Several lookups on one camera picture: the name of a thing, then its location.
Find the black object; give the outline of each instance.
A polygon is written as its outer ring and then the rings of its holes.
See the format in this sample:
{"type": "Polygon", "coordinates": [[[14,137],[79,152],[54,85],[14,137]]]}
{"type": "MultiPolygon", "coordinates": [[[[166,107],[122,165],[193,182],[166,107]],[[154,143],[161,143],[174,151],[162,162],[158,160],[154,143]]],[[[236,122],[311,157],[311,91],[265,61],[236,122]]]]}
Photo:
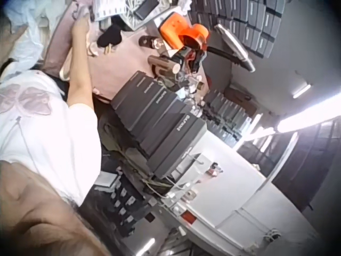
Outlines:
{"type": "Polygon", "coordinates": [[[117,24],[112,24],[97,40],[99,47],[107,47],[109,44],[118,45],[122,42],[121,28],[117,24]]]}
{"type": "Polygon", "coordinates": [[[140,19],[144,20],[149,13],[151,13],[156,6],[158,6],[159,1],[158,0],[145,0],[139,8],[136,9],[134,14],[140,19]]]}
{"type": "Polygon", "coordinates": [[[194,60],[190,60],[188,62],[188,65],[192,71],[192,73],[197,73],[199,71],[199,68],[201,66],[202,61],[206,58],[206,51],[203,50],[197,50],[196,51],[196,56],[194,60]]]}

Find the stack of gray boxes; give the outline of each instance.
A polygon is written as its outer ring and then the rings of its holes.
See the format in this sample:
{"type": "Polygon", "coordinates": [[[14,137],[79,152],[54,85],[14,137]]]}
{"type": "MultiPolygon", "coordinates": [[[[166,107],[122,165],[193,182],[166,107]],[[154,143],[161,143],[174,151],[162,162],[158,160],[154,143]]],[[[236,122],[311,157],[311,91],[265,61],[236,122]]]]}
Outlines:
{"type": "Polygon", "coordinates": [[[212,30],[220,23],[260,58],[268,58],[286,0],[193,0],[189,17],[212,30]]]}
{"type": "Polygon", "coordinates": [[[244,135],[251,124],[251,118],[245,110],[228,100],[219,91],[209,91],[205,97],[202,119],[207,129],[230,147],[244,135]]]}
{"type": "Polygon", "coordinates": [[[172,173],[207,131],[205,121],[191,114],[190,106],[140,71],[111,105],[147,159],[151,175],[158,178],[172,173]]]}

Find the cylindrical part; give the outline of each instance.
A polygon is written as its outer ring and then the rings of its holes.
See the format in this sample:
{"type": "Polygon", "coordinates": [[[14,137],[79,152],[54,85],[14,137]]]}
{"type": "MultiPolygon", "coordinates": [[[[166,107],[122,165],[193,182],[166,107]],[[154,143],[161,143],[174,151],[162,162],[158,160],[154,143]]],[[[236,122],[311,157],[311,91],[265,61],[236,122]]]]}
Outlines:
{"type": "Polygon", "coordinates": [[[158,50],[164,45],[164,41],[156,36],[141,36],[139,46],[158,50]]]}
{"type": "Polygon", "coordinates": [[[154,65],[156,67],[160,67],[164,70],[170,70],[172,71],[173,74],[177,74],[181,69],[181,66],[179,63],[176,63],[172,60],[167,60],[165,58],[157,57],[154,55],[149,55],[148,64],[151,66],[154,65]]]}

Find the ceiling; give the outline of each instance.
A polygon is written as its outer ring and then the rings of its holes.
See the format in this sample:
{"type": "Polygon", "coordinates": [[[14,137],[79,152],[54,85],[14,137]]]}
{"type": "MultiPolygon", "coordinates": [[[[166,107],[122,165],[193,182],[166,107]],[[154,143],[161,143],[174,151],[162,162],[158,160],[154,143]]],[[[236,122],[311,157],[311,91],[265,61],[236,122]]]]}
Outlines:
{"type": "Polygon", "coordinates": [[[244,87],[268,110],[290,115],[341,90],[340,25],[330,11],[305,0],[286,5],[269,59],[251,54],[254,73],[233,66],[233,83],[244,87]],[[293,94],[312,88],[298,99],[293,94]]]}

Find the woman's hand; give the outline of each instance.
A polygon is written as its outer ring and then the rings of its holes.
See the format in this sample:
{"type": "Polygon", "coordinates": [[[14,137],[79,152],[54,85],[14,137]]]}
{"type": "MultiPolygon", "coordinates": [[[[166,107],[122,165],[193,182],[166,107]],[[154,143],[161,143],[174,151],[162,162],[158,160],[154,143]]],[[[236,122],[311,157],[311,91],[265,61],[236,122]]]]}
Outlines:
{"type": "Polygon", "coordinates": [[[72,28],[72,37],[84,38],[90,30],[90,14],[87,13],[81,18],[77,18],[72,28]]]}

